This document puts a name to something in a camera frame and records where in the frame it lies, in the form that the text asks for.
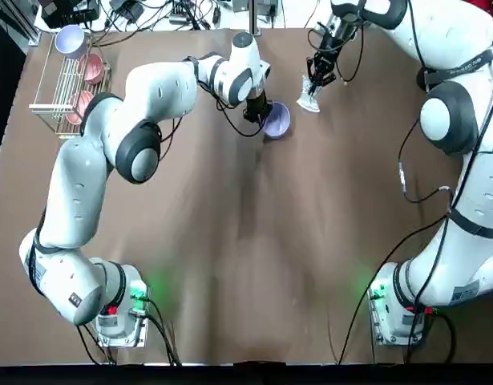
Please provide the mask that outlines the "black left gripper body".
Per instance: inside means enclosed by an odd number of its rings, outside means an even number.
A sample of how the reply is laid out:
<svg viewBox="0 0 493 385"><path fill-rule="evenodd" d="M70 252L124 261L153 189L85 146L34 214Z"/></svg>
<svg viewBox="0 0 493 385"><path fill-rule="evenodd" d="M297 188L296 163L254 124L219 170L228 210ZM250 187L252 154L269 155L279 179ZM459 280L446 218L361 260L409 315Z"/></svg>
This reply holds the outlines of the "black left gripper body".
<svg viewBox="0 0 493 385"><path fill-rule="evenodd" d="M243 117L250 123L263 123L271 112L271 101L262 92L255 98L246 99L246 108Z"/></svg>

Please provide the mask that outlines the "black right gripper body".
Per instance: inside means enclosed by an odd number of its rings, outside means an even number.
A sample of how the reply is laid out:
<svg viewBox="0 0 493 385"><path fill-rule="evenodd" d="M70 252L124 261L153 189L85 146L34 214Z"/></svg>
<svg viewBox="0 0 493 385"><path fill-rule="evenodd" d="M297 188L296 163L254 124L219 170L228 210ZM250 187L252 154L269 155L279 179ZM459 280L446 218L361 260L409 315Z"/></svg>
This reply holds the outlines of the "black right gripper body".
<svg viewBox="0 0 493 385"><path fill-rule="evenodd" d="M328 60L336 59L341 49L356 35L358 25L333 16L326 24L317 23L317 33L321 41L316 51Z"/></svg>

